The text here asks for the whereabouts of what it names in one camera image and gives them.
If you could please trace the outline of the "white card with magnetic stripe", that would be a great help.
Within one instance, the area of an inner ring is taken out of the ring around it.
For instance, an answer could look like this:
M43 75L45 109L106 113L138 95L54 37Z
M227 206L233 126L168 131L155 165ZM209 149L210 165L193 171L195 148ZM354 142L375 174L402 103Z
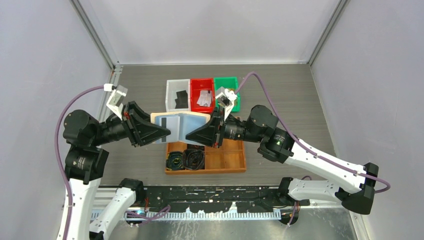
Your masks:
M180 116L179 115L161 115L155 117L155 123L170 131L170 134L157 140L156 144L178 142L180 138Z

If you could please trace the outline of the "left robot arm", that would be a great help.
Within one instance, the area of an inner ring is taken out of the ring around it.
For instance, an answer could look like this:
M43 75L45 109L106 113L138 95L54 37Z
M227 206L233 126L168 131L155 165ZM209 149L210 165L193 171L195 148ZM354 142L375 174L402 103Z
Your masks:
M58 232L60 240L107 240L130 206L147 200L142 181L125 178L101 214L91 219L94 200L109 157L104 144L128 139L141 147L170 135L171 131L150 121L151 116L134 101L100 122L77 109L64 119L63 138L70 145L65 157L65 203Z

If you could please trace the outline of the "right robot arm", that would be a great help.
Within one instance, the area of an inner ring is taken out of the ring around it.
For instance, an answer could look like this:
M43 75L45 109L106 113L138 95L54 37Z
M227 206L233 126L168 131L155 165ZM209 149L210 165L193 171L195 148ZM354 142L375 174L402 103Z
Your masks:
M370 214L379 167L371 162L349 163L320 151L279 128L278 121L264 105L255 105L247 120L239 120L231 114L225 117L222 108L216 108L210 120L188 133L186 139L212 148L219 148L224 139L258 143L257 152L263 158L302 168L323 178L282 178L276 197L284 206L322 200L340 203L357 214Z

